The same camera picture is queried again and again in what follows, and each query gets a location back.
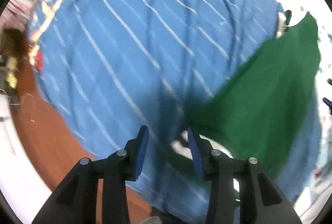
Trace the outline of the green varsity jacket cream sleeves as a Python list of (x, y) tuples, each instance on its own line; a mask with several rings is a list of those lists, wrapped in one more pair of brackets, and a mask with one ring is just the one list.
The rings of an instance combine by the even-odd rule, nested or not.
[(316, 19), (307, 13), (264, 42), (188, 124), (238, 159), (257, 158), (294, 202), (319, 155)]

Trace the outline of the pile of clothes on rack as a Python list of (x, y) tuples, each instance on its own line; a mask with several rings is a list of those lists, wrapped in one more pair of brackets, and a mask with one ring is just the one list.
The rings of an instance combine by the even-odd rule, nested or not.
[(28, 56), (26, 35), (38, 1), (9, 0), (1, 14), (1, 94), (8, 98), (11, 108), (22, 103), (16, 89), (17, 76)]

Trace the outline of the blue striped bed sheet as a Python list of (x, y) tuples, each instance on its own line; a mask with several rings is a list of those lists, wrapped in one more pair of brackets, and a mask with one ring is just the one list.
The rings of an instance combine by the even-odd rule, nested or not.
[(299, 7), (299, 0), (41, 0), (29, 24), (29, 60), (41, 97), (95, 159), (147, 126), (142, 172), (127, 187), (183, 222), (204, 223), (211, 184), (194, 170), (189, 118), (264, 42), (310, 13)]

